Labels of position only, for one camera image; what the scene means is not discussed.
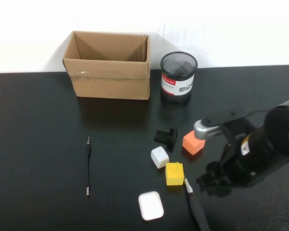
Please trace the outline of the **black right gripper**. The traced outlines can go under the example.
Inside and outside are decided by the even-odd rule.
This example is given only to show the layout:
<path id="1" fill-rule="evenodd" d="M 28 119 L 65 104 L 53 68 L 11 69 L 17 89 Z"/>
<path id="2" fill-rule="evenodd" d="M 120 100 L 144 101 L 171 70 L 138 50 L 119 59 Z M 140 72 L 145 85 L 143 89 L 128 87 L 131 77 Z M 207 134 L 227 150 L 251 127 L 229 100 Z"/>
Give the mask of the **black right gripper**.
<path id="1" fill-rule="evenodd" d="M 206 165 L 206 172 L 196 179 L 201 192 L 219 198 L 229 196 L 232 187 L 250 187 L 256 184 L 252 156 L 256 138 L 240 136 L 231 139 L 219 161 Z"/>

